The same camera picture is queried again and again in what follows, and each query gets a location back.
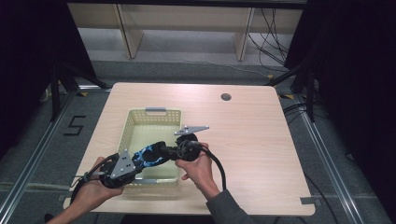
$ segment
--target blue part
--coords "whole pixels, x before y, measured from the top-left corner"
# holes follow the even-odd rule
[[[149,153],[151,155],[156,154],[156,152],[154,152],[154,150],[153,150],[153,146],[154,145],[149,145],[147,147],[144,147],[140,151],[137,151],[134,154],[134,157],[133,157],[134,164],[140,163],[137,166],[137,168],[138,168],[137,170],[143,170],[144,168],[147,168],[147,167],[158,166],[158,165],[161,165],[164,162],[168,161],[168,159],[166,159],[164,157],[159,157],[156,161],[145,161],[144,157],[143,157],[143,155],[145,153]]]

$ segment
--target round hole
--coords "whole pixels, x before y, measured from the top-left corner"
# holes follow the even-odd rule
[[[231,95],[228,94],[228,93],[223,93],[223,94],[221,95],[221,99],[222,99],[223,101],[229,101],[229,100],[231,100]]]

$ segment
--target black cable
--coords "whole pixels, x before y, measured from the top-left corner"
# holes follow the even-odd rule
[[[250,38],[250,40],[253,42],[253,44],[256,46],[256,48],[257,48],[260,52],[265,53],[265,54],[268,55],[270,58],[274,59],[274,61],[276,61],[277,63],[280,63],[280,64],[283,65],[283,62],[282,62],[280,59],[278,59],[274,54],[268,52],[267,50],[265,50],[265,49],[262,47],[263,44],[264,44],[265,42],[262,43],[262,45],[260,46],[259,44],[257,44],[257,43],[253,40],[253,38],[251,37],[251,35],[248,35],[248,37]]]
[[[288,71],[282,71],[282,70],[278,70],[278,69],[274,69],[274,68],[270,68],[270,67],[265,66],[265,65],[262,63],[262,51],[261,51],[261,50],[259,51],[259,60],[260,60],[260,64],[262,65],[262,67],[264,67],[264,68],[266,68],[266,69],[274,70],[274,71],[277,71],[277,72],[288,72]]]
[[[298,113],[298,112],[306,112],[306,110],[298,110],[298,111],[290,112],[289,114],[285,114],[285,117],[287,117],[289,115],[292,115],[292,114],[295,114],[295,113]],[[328,119],[327,117],[323,117],[323,116],[321,116],[321,115],[319,115],[317,113],[314,113],[314,115],[318,116],[321,119]]]
[[[319,187],[314,183],[314,181],[305,172],[304,172],[304,176],[306,179],[309,180],[309,182],[311,182],[311,184],[315,187],[315,189],[317,189],[317,191],[320,194],[320,196],[322,197],[323,201],[326,203],[327,207],[329,208],[330,213],[332,214],[332,218],[334,219],[334,222],[336,224],[338,224],[337,216],[335,215],[334,211],[332,210],[332,207],[330,206],[330,203],[327,201],[327,198],[324,196],[324,194],[319,189]]]
[[[272,56],[271,56],[272,54],[271,54],[270,52],[266,51],[265,49],[261,49],[261,50],[259,51],[259,61],[260,61],[260,64],[262,65],[262,67],[268,68],[267,66],[265,66],[265,65],[262,63],[262,53],[266,54],[266,55],[269,56],[270,58],[272,58]],[[272,69],[272,70],[276,70],[276,71],[279,71],[279,72],[287,72],[287,71],[282,71],[282,70],[277,70],[277,69]]]
[[[99,219],[99,213],[96,214],[95,220],[93,221],[93,224],[98,223],[98,219]]]
[[[270,35],[269,32],[268,32],[268,34],[265,37],[262,34],[260,34],[260,36],[262,37],[264,42],[266,42],[269,46],[273,47],[274,49],[278,49],[276,46],[274,46],[273,44],[271,44],[270,42],[267,41],[268,35]]]
[[[80,177],[71,187],[75,188],[73,189],[72,196],[70,197],[70,204],[75,200],[79,190],[82,188],[82,186],[85,183],[88,183],[90,181],[90,177],[92,176],[93,172],[95,172],[99,167],[103,166],[107,161],[110,161],[114,159],[115,157],[119,156],[118,153],[113,154],[111,156],[108,156],[107,158],[103,159],[100,161],[97,165],[95,165],[89,172],[85,173],[84,176]]]
[[[210,152],[208,149],[206,148],[202,148],[201,149],[210,159],[212,159],[216,165],[219,167],[220,173],[221,173],[221,184],[222,184],[222,189],[226,190],[227,186],[226,186],[226,179],[225,179],[225,172],[224,172],[224,168],[221,165],[221,162],[219,161],[219,159],[213,155],[212,152]]]
[[[304,111],[300,111],[300,113],[298,115],[296,115],[291,121],[288,122],[288,125],[290,125],[295,119],[297,119],[303,113],[304,113]]]
[[[302,217],[297,217],[300,221],[302,221],[304,224],[308,224]],[[276,224],[280,220],[280,217],[277,217],[274,220],[274,224]]]
[[[296,105],[291,105],[286,107],[285,109],[283,109],[283,112],[286,114],[288,111],[300,107],[302,105],[306,105],[306,104],[296,104]],[[294,117],[288,124],[290,124],[293,120],[295,120],[295,118],[297,118],[298,116],[300,116],[302,113],[304,113],[304,111],[299,111],[300,113]],[[332,214],[332,218],[334,219],[334,222],[336,224],[338,224],[338,219],[337,216],[335,215],[334,211],[332,210],[332,207],[330,206],[330,203],[327,201],[327,198],[324,196],[324,194],[322,193],[322,191],[320,190],[320,188],[314,183],[314,181],[304,172],[304,176],[306,179],[308,179],[309,182],[311,182],[311,184],[315,187],[315,189],[318,191],[318,193],[320,194],[320,196],[322,197],[323,201],[326,203],[327,207],[330,210],[330,213]]]
[[[277,38],[276,23],[275,23],[275,14],[276,14],[276,10],[273,8],[273,9],[272,9],[272,12],[273,12],[273,17],[272,17],[273,20],[272,20],[272,22],[271,22],[271,25],[270,25],[270,23],[268,22],[267,18],[265,17],[265,14],[264,14],[263,9],[262,9],[262,16],[264,17],[265,23],[267,24],[267,27],[268,27],[268,34],[271,34],[271,36],[273,37],[273,39],[275,40],[275,42],[276,42],[276,44],[277,44],[277,47],[275,47],[275,46],[273,46],[272,44],[270,44],[266,39],[265,39],[265,41],[267,41],[267,43],[268,43],[269,45],[271,45],[272,47],[274,47],[275,49],[278,49],[278,50],[279,50],[280,56],[282,57],[283,62],[284,62],[284,61],[286,60],[286,57],[285,57],[285,55],[284,55],[284,52],[286,52],[286,51],[283,50],[282,48],[284,48],[284,49],[286,49],[286,48],[285,48],[283,45],[281,45],[281,44],[279,43],[279,39]]]

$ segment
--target metal rail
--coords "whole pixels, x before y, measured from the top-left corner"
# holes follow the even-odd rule
[[[296,95],[296,101],[298,104],[302,104],[304,102],[300,95]],[[361,216],[361,212],[359,211],[355,200],[350,194],[346,183],[338,172],[338,169],[332,160],[332,156],[330,155],[329,150],[326,148],[326,145],[320,136],[315,122],[311,122],[306,113],[303,113],[303,121],[305,123],[306,129],[312,137],[312,140],[314,141],[318,154],[323,162],[330,180],[332,181],[332,186],[334,187],[335,192],[341,201],[341,205],[343,205],[346,211],[346,216],[348,217],[350,223],[363,224],[364,221]]]
[[[26,163],[23,171],[18,178],[18,180],[14,183],[12,189],[8,193],[7,197],[3,200],[0,206],[0,223],[6,224],[11,218],[12,213],[18,205],[29,181],[32,179],[35,170],[37,169],[38,164],[41,162],[47,148],[52,140],[55,131],[58,128],[59,123],[62,121],[64,116],[64,111],[69,106],[70,102],[73,100],[75,91],[70,91],[66,94],[64,101],[62,103],[61,111],[58,117],[51,121],[49,127],[45,131],[43,137],[38,143],[33,155]]]

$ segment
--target table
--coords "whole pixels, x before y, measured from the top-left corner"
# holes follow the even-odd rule
[[[221,99],[223,93],[231,100]],[[250,215],[310,216],[313,204],[288,125],[272,87],[117,83],[78,168],[83,175],[99,156],[118,150],[127,112],[133,107],[176,107],[182,124],[209,125],[196,133],[221,161],[227,189]],[[219,169],[214,178],[221,189]],[[66,199],[64,206],[69,205]],[[126,187],[95,212],[137,214],[209,214],[205,198],[190,181],[175,187]]]

